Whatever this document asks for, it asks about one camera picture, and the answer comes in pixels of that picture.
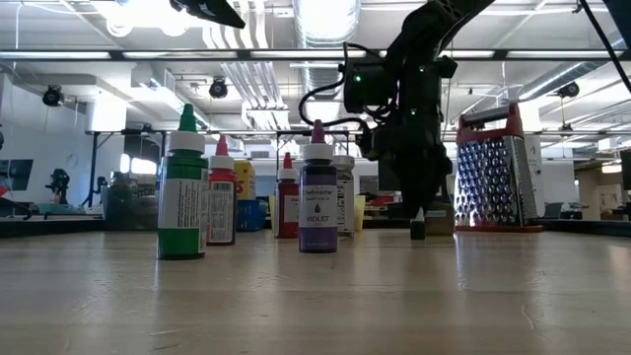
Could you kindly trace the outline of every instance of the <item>dropper bottle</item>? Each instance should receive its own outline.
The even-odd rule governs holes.
[[[220,136],[210,158],[210,201],[207,246],[232,246],[237,238],[237,176],[235,159],[228,156],[226,137]]]
[[[283,169],[278,171],[278,185],[276,187],[276,206],[274,236],[278,239],[298,237],[298,221],[300,210],[300,187],[296,180],[298,173],[292,166],[292,156],[285,153]]]
[[[337,168],[317,119],[300,179],[300,252],[337,251]]]
[[[197,134],[192,105],[185,105],[179,128],[169,135],[162,161],[158,213],[159,259],[203,257],[208,217],[208,161],[205,140]]]

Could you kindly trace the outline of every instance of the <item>green bottle cap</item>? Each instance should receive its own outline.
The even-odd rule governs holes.
[[[197,132],[196,121],[193,105],[186,104],[179,118],[179,128],[177,130],[180,132]]]

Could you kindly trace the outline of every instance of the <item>purple bottle cap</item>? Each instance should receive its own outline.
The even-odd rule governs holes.
[[[322,121],[316,119],[314,122],[314,130],[312,131],[312,144],[323,144],[324,141],[324,127],[322,127]]]

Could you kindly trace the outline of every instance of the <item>table surface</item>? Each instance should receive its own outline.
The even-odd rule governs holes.
[[[544,233],[338,253],[240,234],[157,261],[155,234],[0,241],[9,354],[628,354],[631,240]]]

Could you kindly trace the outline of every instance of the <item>red bottle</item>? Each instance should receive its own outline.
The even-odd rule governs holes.
[[[276,188],[276,231],[279,239],[298,237],[298,210],[300,208],[300,188],[296,183],[298,173],[292,168],[292,157],[285,154],[283,169],[278,171]]]
[[[226,137],[210,158],[207,246],[232,246],[237,237],[237,176],[235,160],[228,156]]]

